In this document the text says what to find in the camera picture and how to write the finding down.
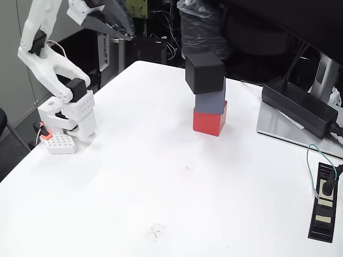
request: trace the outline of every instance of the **monitor stand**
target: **monitor stand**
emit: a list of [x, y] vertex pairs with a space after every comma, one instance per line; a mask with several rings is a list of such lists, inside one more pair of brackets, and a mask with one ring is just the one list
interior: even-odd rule
[[[322, 55], [311, 94], [327, 103], [337, 79], [338, 70], [337, 63]], [[337, 123], [343, 127], [343, 109], [332, 104], [329, 106], [338, 111]], [[323, 153], [343, 159], [343, 138], [330, 134], [321, 139], [306, 128], [295, 125], [289, 118], [265, 102], [261, 103], [257, 132], [303, 147], [314, 143]]]

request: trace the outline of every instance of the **black cube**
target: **black cube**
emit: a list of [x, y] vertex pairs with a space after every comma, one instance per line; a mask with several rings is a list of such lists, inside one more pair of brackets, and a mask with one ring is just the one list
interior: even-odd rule
[[194, 94], [223, 90], [225, 65], [213, 52], [186, 55], [185, 67], [186, 82]]

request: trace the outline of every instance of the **stacked blocks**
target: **stacked blocks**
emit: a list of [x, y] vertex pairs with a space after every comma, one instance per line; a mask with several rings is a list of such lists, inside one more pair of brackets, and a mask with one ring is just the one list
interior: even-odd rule
[[186, 82], [196, 95], [193, 129], [219, 136], [227, 102], [224, 63], [212, 52], [186, 56]]

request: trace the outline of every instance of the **green cable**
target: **green cable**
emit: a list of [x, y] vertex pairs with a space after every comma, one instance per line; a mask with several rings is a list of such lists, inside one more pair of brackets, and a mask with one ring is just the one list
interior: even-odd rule
[[334, 180], [337, 180], [337, 177], [338, 177], [338, 174], [337, 174], [337, 170], [336, 170], [336, 167], [332, 164], [332, 162], [325, 156], [325, 154], [322, 153], [322, 151], [320, 151], [320, 149], [314, 144], [310, 144], [309, 147], [307, 148], [307, 154], [306, 154], [306, 162], [307, 162], [307, 167], [309, 169], [309, 172], [310, 172], [310, 176], [311, 176], [311, 180], [312, 180], [312, 187], [315, 188], [315, 183], [313, 181], [313, 176], [312, 176], [312, 172], [311, 172], [311, 169], [310, 169], [310, 165], [309, 165], [309, 150], [310, 150], [310, 147], [311, 146], [314, 146], [317, 148], [318, 152], [328, 161], [330, 162], [331, 166], [333, 167], [334, 169], [334, 172], [335, 172], [335, 179]]

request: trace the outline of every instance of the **red cube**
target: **red cube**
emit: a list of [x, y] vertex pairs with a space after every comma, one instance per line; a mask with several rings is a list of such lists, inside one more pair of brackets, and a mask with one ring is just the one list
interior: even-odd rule
[[226, 111], [227, 101], [222, 115], [203, 114], [194, 108], [193, 130], [218, 137], [226, 121]]

